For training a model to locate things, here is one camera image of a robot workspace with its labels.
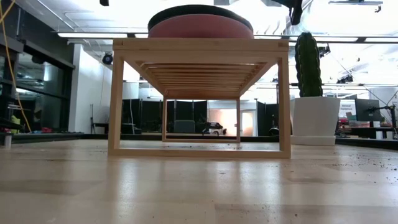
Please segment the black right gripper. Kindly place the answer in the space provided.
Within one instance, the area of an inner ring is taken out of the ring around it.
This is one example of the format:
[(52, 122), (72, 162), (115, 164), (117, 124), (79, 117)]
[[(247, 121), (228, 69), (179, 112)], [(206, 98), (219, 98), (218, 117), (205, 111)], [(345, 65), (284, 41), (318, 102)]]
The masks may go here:
[(302, 10), (302, 0), (272, 0), (277, 2), (287, 8), (290, 8), (290, 24), (298, 25), (300, 24)]

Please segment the black plate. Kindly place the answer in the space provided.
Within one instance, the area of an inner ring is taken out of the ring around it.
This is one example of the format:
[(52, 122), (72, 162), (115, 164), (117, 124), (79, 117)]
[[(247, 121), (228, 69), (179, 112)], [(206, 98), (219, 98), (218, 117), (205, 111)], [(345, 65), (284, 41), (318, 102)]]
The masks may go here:
[(222, 7), (202, 5), (202, 4), (188, 4), (188, 5), (174, 6), (164, 9), (163, 11), (160, 11), (151, 17), (151, 19), (147, 24), (147, 29), (151, 30), (156, 24), (164, 20), (170, 19), (172, 17), (185, 16), (189, 14), (209, 14), (209, 15), (227, 17), (241, 22), (242, 24), (247, 26), (251, 31), (253, 31), (251, 23), (245, 18), (236, 14), (235, 12)]

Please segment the red plate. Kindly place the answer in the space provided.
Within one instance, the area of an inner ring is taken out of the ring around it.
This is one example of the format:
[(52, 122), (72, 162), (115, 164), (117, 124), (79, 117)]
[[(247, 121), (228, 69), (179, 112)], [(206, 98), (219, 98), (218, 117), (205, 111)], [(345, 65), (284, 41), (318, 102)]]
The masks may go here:
[(253, 31), (237, 20), (211, 14), (189, 14), (156, 24), (148, 38), (253, 39)]

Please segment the wooden slatted shelf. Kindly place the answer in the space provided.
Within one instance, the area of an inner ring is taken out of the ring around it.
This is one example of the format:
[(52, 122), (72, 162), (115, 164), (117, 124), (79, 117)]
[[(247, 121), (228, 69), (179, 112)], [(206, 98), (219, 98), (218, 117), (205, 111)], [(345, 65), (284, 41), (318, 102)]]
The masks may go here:
[[(125, 38), (113, 42), (114, 61), (108, 154), (142, 157), (288, 159), (290, 144), (289, 43), (275, 39)], [(130, 65), (164, 100), (239, 102), (271, 67), (278, 68), (279, 149), (219, 151), (123, 149), (121, 109), (124, 66)]]

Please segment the long ceiling light strip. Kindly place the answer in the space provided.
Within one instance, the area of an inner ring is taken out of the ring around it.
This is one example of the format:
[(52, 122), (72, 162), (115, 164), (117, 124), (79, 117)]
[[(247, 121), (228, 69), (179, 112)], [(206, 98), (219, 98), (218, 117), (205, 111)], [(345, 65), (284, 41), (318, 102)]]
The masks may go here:
[(117, 39), (127, 38), (123, 33), (59, 32), (59, 37), (69, 39)]

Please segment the green cactus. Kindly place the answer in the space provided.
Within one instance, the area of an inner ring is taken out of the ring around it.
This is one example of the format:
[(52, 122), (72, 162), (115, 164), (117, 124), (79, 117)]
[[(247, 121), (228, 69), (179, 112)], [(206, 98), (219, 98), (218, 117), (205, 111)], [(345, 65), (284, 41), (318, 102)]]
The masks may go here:
[(300, 97), (323, 96), (318, 46), (309, 32), (301, 33), (296, 41), (295, 68)]

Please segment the white plant pot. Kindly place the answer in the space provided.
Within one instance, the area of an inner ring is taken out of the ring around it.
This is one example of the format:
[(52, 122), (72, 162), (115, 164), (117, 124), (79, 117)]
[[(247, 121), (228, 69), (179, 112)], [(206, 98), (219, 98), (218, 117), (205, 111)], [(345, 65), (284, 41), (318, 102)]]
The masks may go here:
[(300, 137), (334, 137), (340, 99), (323, 96), (295, 98), (290, 101), (292, 134)]

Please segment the narrow black partition screen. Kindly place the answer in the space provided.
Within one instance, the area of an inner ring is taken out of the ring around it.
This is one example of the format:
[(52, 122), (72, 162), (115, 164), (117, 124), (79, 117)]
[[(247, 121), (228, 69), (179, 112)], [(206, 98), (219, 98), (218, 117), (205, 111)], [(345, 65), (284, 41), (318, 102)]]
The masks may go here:
[(278, 104), (256, 102), (258, 136), (279, 135), (278, 108)]

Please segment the white printed sign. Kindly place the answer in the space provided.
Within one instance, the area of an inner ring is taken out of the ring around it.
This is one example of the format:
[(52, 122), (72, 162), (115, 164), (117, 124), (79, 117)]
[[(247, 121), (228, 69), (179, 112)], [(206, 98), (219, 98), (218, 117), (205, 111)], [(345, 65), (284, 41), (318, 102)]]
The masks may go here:
[(339, 118), (356, 115), (356, 106), (354, 100), (340, 100)]

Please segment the black background monitor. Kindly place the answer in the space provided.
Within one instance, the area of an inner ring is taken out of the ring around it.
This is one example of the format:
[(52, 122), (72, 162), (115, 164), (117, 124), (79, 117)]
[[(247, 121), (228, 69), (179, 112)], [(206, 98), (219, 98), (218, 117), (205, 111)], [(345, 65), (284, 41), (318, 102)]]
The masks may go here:
[(378, 100), (355, 99), (357, 121), (381, 121)]

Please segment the wide black partition screen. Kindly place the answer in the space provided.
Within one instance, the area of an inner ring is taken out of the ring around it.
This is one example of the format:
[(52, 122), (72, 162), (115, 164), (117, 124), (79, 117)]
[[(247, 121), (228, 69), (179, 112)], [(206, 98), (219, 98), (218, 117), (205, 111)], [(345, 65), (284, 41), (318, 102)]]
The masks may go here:
[[(194, 120), (195, 133), (205, 128), (208, 103), (206, 101), (168, 101), (168, 133), (174, 132), (174, 121)], [(121, 132), (123, 134), (160, 133), (162, 131), (163, 101), (123, 100)]]

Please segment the white pot saucer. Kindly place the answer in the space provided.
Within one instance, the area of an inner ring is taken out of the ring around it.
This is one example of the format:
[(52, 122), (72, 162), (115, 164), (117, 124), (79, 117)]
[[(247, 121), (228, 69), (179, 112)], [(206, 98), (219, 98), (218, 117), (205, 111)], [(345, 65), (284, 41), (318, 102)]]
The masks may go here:
[(294, 136), (290, 137), (291, 143), (304, 146), (334, 146), (335, 136)]

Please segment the white wheeled cart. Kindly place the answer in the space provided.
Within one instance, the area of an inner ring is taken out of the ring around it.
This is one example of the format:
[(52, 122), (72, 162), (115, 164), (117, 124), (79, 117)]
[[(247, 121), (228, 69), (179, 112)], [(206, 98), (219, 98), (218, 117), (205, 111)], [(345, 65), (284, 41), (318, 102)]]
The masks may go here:
[(204, 134), (216, 134), (219, 135), (226, 135), (227, 129), (224, 128), (220, 123), (217, 122), (207, 122), (205, 123), (205, 128), (202, 130), (202, 135)]

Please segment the grey box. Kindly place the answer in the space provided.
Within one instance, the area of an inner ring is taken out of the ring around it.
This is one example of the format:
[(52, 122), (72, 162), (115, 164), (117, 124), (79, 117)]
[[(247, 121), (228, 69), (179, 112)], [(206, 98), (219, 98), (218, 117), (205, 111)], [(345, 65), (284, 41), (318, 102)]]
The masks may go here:
[(194, 120), (176, 120), (174, 121), (174, 132), (175, 133), (195, 133), (195, 122)]

